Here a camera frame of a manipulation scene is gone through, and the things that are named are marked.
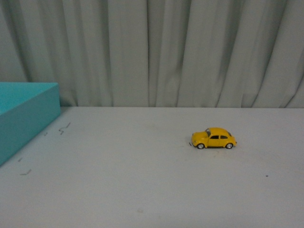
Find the car windshield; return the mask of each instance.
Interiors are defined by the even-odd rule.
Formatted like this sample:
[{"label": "car windshield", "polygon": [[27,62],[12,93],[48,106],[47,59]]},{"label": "car windshield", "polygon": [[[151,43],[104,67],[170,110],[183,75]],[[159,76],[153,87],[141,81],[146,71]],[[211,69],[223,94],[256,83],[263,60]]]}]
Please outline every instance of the car windshield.
[{"label": "car windshield", "polygon": [[211,135],[209,128],[206,130],[206,133],[207,133],[208,137]]}]

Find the table surface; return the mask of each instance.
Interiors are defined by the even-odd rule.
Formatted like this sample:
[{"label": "table surface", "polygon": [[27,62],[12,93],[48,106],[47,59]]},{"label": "table surface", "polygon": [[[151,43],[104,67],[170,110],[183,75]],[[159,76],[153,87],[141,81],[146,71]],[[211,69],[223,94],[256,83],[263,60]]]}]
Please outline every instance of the table surface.
[{"label": "table surface", "polygon": [[[304,109],[63,108],[0,167],[1,228],[299,228]],[[237,147],[203,149],[223,127]]]}]

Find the turquoise box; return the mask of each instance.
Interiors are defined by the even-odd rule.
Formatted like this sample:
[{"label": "turquoise box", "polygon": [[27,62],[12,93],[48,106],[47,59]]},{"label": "turquoise box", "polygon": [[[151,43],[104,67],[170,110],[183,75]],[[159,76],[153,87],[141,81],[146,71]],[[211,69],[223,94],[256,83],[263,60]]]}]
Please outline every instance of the turquoise box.
[{"label": "turquoise box", "polygon": [[0,165],[60,115],[57,83],[0,83]]}]

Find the yellow toy car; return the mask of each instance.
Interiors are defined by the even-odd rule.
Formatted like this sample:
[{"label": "yellow toy car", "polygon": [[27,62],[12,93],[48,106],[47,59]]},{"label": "yellow toy car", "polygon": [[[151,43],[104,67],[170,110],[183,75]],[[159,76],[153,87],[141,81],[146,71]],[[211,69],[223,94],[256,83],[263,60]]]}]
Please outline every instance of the yellow toy car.
[{"label": "yellow toy car", "polygon": [[219,127],[211,127],[204,132],[193,133],[191,142],[198,149],[210,147],[231,149],[237,145],[236,139],[227,130]]}]

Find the curtain fold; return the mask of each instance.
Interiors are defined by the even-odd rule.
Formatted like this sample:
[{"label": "curtain fold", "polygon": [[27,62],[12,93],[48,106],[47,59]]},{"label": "curtain fold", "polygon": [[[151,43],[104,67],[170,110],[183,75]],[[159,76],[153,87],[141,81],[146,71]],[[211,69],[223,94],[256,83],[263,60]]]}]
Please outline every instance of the curtain fold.
[{"label": "curtain fold", "polygon": [[0,81],[61,105],[304,107],[302,0],[0,0]]}]

